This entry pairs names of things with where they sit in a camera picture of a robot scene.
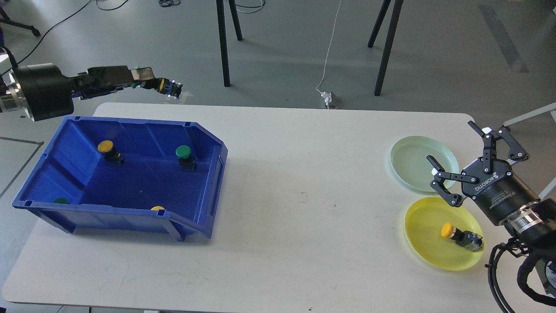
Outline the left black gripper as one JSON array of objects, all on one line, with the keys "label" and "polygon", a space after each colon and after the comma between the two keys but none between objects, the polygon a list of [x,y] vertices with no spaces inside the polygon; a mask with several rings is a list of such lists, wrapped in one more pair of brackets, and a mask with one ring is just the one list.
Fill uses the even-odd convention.
[{"label": "left black gripper", "polygon": [[75,111],[74,97],[102,97],[142,87],[139,83],[151,79],[155,76],[150,67],[99,66],[66,77],[52,63],[20,66],[10,70],[10,111],[22,110],[32,121],[70,115]]}]

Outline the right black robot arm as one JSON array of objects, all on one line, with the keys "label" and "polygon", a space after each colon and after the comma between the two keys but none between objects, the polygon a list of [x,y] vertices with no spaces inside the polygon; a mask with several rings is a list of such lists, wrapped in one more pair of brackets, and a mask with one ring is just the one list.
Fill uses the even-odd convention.
[{"label": "right black robot arm", "polygon": [[525,260],[517,272],[517,285],[532,300],[555,306],[555,298],[537,293],[528,285],[536,265],[544,270],[555,269],[555,202],[542,200],[514,174],[510,162],[524,162],[527,152],[510,134],[507,127],[481,129],[473,121],[469,126],[481,137],[483,154],[460,173],[446,172],[437,159],[428,155],[433,166],[431,188],[452,207],[471,198],[495,226],[504,226],[510,238],[492,249],[488,282],[498,307],[512,312],[498,285],[496,270],[505,251]]}]

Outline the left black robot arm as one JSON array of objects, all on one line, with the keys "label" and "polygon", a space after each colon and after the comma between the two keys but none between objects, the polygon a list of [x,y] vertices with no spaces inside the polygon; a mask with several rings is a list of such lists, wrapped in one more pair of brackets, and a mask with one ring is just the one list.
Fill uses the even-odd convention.
[{"label": "left black robot arm", "polygon": [[1,81],[1,112],[23,110],[33,121],[73,113],[73,98],[101,97],[127,87],[161,91],[165,83],[150,67],[100,66],[67,77],[58,66],[45,63],[18,67],[9,76],[10,83]]}]

